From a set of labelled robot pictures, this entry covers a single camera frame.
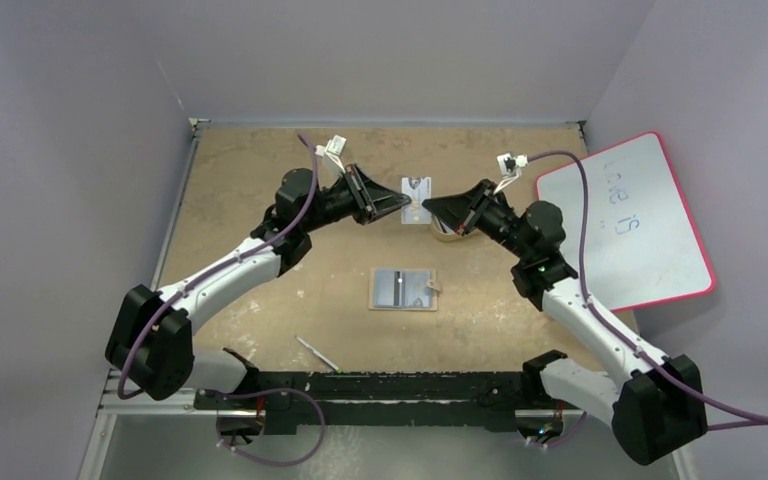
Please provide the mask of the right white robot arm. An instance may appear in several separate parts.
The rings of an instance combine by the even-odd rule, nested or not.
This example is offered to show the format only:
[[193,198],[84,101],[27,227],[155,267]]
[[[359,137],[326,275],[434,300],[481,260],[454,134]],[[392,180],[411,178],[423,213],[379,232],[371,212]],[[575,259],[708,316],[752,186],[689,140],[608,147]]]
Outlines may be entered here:
[[458,235],[478,230],[514,254],[513,284],[520,296],[560,323],[597,359],[589,371],[552,353],[525,365],[524,399],[536,407],[569,402],[609,426],[636,463],[654,461],[704,436],[708,430],[701,374],[687,356],[670,357],[649,344],[587,293],[563,257],[563,214],[538,200],[518,215],[495,185],[429,198],[423,207]]

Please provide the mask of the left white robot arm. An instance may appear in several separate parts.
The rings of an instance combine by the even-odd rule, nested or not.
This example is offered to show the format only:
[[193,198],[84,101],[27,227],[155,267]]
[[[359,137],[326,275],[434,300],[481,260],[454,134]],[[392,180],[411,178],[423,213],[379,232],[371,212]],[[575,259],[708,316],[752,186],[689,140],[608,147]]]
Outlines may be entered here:
[[311,232],[351,218],[373,223],[409,205],[409,196],[382,186],[350,164],[335,183],[320,188],[316,171],[286,173],[274,203],[250,236],[199,272],[158,290],[140,284],[121,304],[104,357],[120,372],[118,394],[164,400],[183,388],[218,391],[232,408],[257,399],[253,365],[229,347],[199,352],[194,334],[250,290],[295,267],[310,251]]

